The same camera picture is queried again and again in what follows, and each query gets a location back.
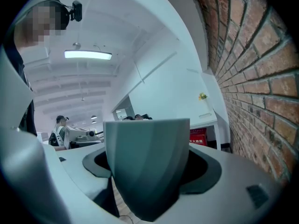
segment person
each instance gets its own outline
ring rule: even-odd
[[[62,115],[58,115],[56,118],[56,125],[52,131],[52,134],[49,139],[49,144],[52,145],[52,138],[55,138],[54,143],[57,143],[58,146],[54,146],[54,149],[56,151],[65,150],[64,146],[64,136],[65,136],[65,127],[66,127],[66,121],[68,120],[68,117],[64,117]]]
[[[31,89],[24,73],[23,59],[20,53],[24,48],[43,42],[50,30],[64,30],[69,22],[68,11],[60,3],[45,1],[33,6],[15,25],[12,25],[3,42],[4,50],[21,79]],[[37,136],[34,124],[34,104],[29,104],[19,128]]]
[[[140,114],[137,114],[135,115],[135,120],[143,120],[143,118]]]
[[[127,116],[124,120],[134,120],[132,116]]]

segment floor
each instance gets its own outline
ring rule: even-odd
[[[208,142],[207,144],[209,147],[213,147],[216,148],[216,141],[211,141]],[[221,149],[224,152],[227,153],[231,153],[230,148],[226,147],[226,148],[222,148]],[[115,197],[115,201],[116,201],[116,205],[118,208],[118,211],[120,213],[120,220],[124,221],[125,223],[128,224],[146,224],[146,223],[151,223],[151,222],[146,222],[146,221],[142,221],[140,220],[138,217],[136,217],[133,212],[131,212],[131,210],[129,209],[129,207],[125,204],[125,202],[123,201],[120,193],[118,192],[114,180],[112,178],[112,186],[113,186],[113,192],[114,192],[114,197]]]

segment ceiling light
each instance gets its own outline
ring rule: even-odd
[[[103,51],[90,51],[90,50],[66,50],[64,52],[65,58],[95,58],[110,60],[111,53]]]

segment ceiling beam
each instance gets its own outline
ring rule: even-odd
[[[57,97],[57,98],[50,98],[50,99],[47,99],[47,100],[37,101],[37,102],[34,103],[34,106],[35,107],[40,107],[40,106],[53,105],[55,103],[60,103],[60,102],[67,102],[67,101],[71,101],[71,100],[74,100],[74,99],[82,98],[82,95],[83,95],[84,98],[90,98],[90,97],[106,95],[106,91],[96,91],[96,92],[90,92],[90,93],[83,92],[83,94],[78,93],[78,94],[74,94],[74,95],[60,96],[60,97]]]
[[[98,106],[98,105],[94,106],[94,107],[89,107],[88,111],[86,111],[85,108],[84,109],[83,108],[72,109],[72,110],[69,110],[69,111],[64,111],[63,115],[66,116],[66,117],[70,117],[74,114],[81,115],[81,114],[95,113],[95,112],[101,113],[102,112],[102,107]],[[57,111],[56,113],[52,113],[50,118],[52,120],[55,120],[58,115],[62,115],[62,112]]]
[[[99,81],[99,82],[90,82],[87,84],[86,82],[81,82],[80,86],[82,89],[89,89],[89,88],[107,88],[111,86],[110,81]],[[57,85],[51,87],[44,87],[42,89],[36,90],[36,96],[45,96],[53,93],[58,93],[62,91],[73,91],[78,90],[78,83],[72,84],[62,84],[61,88]]]
[[[104,100],[99,99],[99,100],[93,100],[91,102],[80,102],[80,103],[78,102],[75,104],[60,105],[60,106],[45,109],[45,110],[43,110],[43,113],[44,114],[53,114],[53,113],[67,111],[67,110],[73,110],[73,109],[80,108],[80,107],[84,107],[88,111],[88,106],[102,104],[102,103],[104,103]]]

